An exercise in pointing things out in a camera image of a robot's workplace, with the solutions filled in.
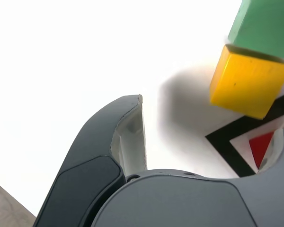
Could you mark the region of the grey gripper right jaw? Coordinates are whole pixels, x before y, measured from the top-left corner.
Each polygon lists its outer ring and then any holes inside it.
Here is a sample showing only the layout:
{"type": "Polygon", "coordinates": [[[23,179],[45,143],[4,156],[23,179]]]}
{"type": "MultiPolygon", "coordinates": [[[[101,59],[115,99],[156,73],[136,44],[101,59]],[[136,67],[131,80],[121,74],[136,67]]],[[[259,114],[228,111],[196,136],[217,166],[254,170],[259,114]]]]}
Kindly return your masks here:
{"type": "Polygon", "coordinates": [[[105,202],[92,226],[284,227],[284,148],[272,167],[248,177],[138,178],[105,202]]]}

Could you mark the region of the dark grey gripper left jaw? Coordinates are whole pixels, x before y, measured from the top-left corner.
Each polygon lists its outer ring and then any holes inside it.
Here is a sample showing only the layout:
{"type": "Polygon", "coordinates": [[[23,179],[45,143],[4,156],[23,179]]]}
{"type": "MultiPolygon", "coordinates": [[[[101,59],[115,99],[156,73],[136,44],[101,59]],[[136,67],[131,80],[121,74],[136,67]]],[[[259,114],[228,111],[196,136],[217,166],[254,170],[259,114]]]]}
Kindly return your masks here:
{"type": "Polygon", "coordinates": [[[142,96],[96,112],[72,143],[35,220],[37,227],[89,227],[106,200],[147,169],[142,96]]]}

